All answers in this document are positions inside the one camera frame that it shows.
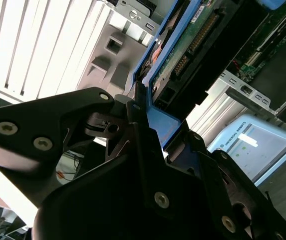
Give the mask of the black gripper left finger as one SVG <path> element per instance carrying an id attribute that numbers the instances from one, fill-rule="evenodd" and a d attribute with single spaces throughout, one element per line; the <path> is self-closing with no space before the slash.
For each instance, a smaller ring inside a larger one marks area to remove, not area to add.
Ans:
<path id="1" fill-rule="evenodd" d="M 24 182 L 45 179 L 65 151 L 100 136 L 107 139 L 105 157 L 96 161 L 90 150 L 85 157 L 93 164 L 90 171 L 128 156 L 139 160 L 140 175 L 146 177 L 147 167 L 164 162 L 146 106 L 147 91 L 137 84 L 129 96 L 111 96 L 91 87 L 1 107 L 0 168 Z"/>

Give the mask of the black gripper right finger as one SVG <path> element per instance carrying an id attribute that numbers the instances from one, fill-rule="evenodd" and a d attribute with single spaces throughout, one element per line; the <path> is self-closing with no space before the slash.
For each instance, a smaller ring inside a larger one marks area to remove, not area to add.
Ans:
<path id="1" fill-rule="evenodd" d="M 203 139 L 180 127 L 186 147 L 198 155 L 201 180 L 220 240 L 286 240 L 286 220 L 223 150 L 209 153 Z"/>

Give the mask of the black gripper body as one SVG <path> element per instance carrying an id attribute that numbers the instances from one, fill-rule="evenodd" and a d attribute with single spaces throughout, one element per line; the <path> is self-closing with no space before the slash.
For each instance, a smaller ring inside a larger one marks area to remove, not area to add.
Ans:
<path id="1" fill-rule="evenodd" d="M 111 160 L 51 193 L 36 215 L 34 240 L 230 240 L 199 178 L 165 164 Z"/>

